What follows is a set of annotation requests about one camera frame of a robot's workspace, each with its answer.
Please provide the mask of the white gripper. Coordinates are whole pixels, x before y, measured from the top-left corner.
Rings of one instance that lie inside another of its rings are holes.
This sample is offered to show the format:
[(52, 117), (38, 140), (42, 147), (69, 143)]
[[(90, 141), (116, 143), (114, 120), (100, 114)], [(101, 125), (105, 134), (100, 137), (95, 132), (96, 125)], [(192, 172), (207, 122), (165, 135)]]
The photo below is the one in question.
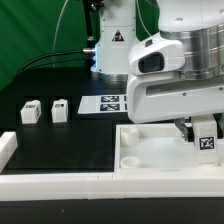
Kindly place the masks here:
[(224, 37), (157, 33), (129, 55), (128, 117), (135, 123), (175, 119), (186, 142), (194, 141), (184, 117), (224, 112)]

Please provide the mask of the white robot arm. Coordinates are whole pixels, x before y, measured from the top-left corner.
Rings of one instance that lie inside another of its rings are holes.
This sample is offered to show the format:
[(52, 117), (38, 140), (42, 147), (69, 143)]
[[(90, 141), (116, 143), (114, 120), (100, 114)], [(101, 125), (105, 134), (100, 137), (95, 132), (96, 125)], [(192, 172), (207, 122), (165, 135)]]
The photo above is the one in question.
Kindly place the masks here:
[(94, 76), (127, 82), (134, 123), (224, 112), (224, 0), (147, 0), (159, 9), (159, 31), (136, 37), (137, 0), (93, 0), (100, 40)]

